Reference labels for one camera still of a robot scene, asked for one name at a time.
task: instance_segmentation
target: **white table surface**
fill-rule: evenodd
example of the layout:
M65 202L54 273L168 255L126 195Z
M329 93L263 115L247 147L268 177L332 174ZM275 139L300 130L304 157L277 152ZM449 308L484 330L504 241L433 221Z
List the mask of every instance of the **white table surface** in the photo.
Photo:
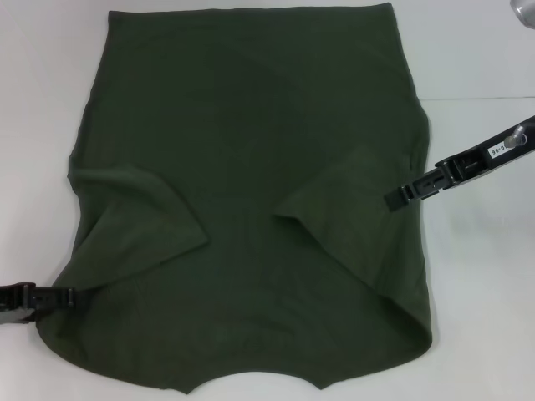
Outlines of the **white table surface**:
M79 213L65 178L67 158L108 10L371 3L0 0L0 285L49 284L69 259ZM430 166L535 114L535 30L516 20L507 0L392 3L431 120ZM435 342L424 357L324 391L288 376L242 373L188 398L535 399L534 171L529 155L425 201ZM0 327L0 400L118 397L185 398L76 368L44 346L33 324Z

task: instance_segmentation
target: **dark green cloth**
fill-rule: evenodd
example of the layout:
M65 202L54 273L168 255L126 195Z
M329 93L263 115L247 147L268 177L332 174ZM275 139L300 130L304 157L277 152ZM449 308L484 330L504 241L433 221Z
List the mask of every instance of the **dark green cloth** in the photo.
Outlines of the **dark green cloth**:
M43 340L189 393L223 375L319 388L431 344L417 207L428 123L389 4L110 13L69 179L81 218Z

